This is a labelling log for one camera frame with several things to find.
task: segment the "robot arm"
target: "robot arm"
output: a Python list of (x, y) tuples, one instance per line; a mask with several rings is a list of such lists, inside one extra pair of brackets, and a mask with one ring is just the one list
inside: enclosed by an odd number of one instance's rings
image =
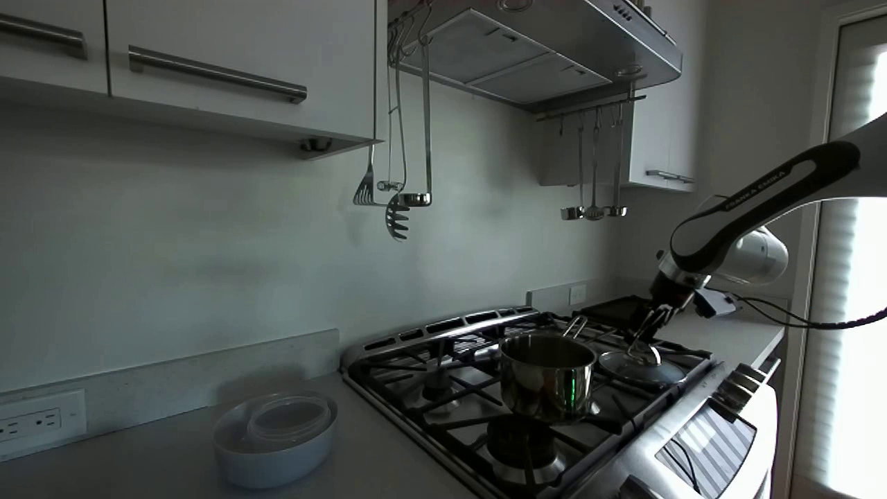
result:
[(652, 282), (640, 339), (652, 339), (721, 268), (728, 249), (760, 224), (807, 203), (887, 193), (887, 114), (844, 139), (817, 143), (743, 190), (685, 220), (670, 233)]

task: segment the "white wall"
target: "white wall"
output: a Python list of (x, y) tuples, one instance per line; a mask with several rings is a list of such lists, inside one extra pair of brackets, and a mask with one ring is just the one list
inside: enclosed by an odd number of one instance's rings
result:
[[(654, 253), (670, 228), (713, 193), (732, 193), (810, 146), (819, 7), (835, 0), (713, 2), (707, 32), (703, 118), (699, 186), (689, 197), (634, 190), (631, 220), (618, 228), (628, 258), (625, 281), (647, 281)], [(793, 247), (801, 214), (775, 222)], [(775, 286), (744, 289), (787, 300), (793, 271)]]
[(435, 207), (392, 242), (348, 203), (362, 150), (298, 163), (279, 141), (0, 106), (0, 394), (604, 281), (611, 228), (557, 220), (573, 190), (534, 182), (525, 134), (435, 88)]

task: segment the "pot handle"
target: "pot handle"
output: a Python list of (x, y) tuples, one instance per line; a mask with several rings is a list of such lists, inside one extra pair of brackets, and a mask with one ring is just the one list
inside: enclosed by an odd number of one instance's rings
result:
[(577, 339), (586, 325), (586, 315), (573, 315), (570, 325), (561, 330), (561, 339)]

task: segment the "stove knob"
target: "stove knob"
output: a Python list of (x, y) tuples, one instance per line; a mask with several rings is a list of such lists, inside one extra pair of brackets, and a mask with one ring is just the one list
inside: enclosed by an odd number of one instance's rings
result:
[(663, 499), (640, 476), (628, 475), (616, 499)]

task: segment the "range hood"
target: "range hood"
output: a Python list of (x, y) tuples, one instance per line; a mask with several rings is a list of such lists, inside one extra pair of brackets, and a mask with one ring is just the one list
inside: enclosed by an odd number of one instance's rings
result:
[(628, 0), (392, 0), (398, 66), (542, 111), (561, 98), (679, 78), (679, 48)]

